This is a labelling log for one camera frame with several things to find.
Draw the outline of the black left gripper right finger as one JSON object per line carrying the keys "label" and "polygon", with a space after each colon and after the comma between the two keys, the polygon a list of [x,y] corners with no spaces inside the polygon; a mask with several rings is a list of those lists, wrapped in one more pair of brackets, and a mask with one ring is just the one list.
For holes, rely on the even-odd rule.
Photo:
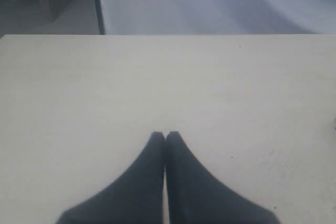
{"label": "black left gripper right finger", "polygon": [[166,186],[171,223],[279,223],[270,210],[214,177],[179,132],[166,137]]}

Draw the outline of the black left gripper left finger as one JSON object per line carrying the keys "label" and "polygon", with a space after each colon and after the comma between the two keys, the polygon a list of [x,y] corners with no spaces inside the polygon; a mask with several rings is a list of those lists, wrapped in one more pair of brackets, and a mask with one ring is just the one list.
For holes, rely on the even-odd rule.
{"label": "black left gripper left finger", "polygon": [[112,184],[66,210],[58,223],[163,223],[165,138],[153,132],[129,168]]}

